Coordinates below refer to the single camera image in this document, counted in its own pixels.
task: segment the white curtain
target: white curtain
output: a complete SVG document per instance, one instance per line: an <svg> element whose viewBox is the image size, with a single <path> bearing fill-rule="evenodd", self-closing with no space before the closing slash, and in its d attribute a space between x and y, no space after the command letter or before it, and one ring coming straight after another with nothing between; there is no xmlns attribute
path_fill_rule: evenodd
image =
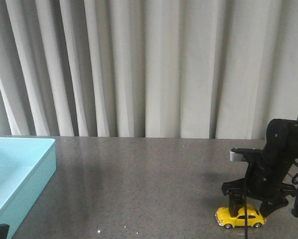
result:
<svg viewBox="0 0 298 239"><path fill-rule="evenodd" d="M0 0L0 135L264 138L298 119L298 0Z"/></svg>

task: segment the yellow toy car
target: yellow toy car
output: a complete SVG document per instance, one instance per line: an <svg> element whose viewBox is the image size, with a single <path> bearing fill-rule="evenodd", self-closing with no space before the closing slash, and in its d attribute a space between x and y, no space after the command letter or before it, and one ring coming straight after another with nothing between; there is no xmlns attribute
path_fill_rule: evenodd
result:
<svg viewBox="0 0 298 239"><path fill-rule="evenodd" d="M251 204L248 208L248 226L259 228L265 224L266 219ZM220 226L226 229L235 227L244 227L244 207L240 208L236 217L231 217L229 208L219 208L215 213L215 218Z"/></svg>

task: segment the toy car wheel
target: toy car wheel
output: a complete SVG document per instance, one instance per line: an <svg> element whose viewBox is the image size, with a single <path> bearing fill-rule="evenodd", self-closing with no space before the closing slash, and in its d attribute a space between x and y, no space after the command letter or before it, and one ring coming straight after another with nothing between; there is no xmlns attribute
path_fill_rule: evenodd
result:
<svg viewBox="0 0 298 239"><path fill-rule="evenodd" d="M261 226L262 226L262 223L255 223L255 224L254 224L254 227L255 227L255 228L260 228Z"/></svg>
<svg viewBox="0 0 298 239"><path fill-rule="evenodd" d="M224 227L225 227L226 229L229 229L229 228L232 227L232 225L231 225L231 224L226 224L226 225L224 225Z"/></svg>

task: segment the gray countertop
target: gray countertop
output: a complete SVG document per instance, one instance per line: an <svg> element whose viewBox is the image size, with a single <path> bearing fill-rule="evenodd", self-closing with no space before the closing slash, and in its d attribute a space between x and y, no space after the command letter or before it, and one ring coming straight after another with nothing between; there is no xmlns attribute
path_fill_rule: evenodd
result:
<svg viewBox="0 0 298 239"><path fill-rule="evenodd" d="M13 239L243 239L243 228L226 230L214 214L228 206L222 183L244 177L247 166L230 162L230 149L264 144L58 137L57 171ZM263 227L249 228L250 239L298 239L288 199Z"/></svg>

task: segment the light blue tray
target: light blue tray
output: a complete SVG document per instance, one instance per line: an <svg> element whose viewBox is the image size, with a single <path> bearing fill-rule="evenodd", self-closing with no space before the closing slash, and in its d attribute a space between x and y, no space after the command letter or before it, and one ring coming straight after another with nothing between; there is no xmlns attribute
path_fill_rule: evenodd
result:
<svg viewBox="0 0 298 239"><path fill-rule="evenodd" d="M0 224L12 238L56 170L55 140L0 137Z"/></svg>

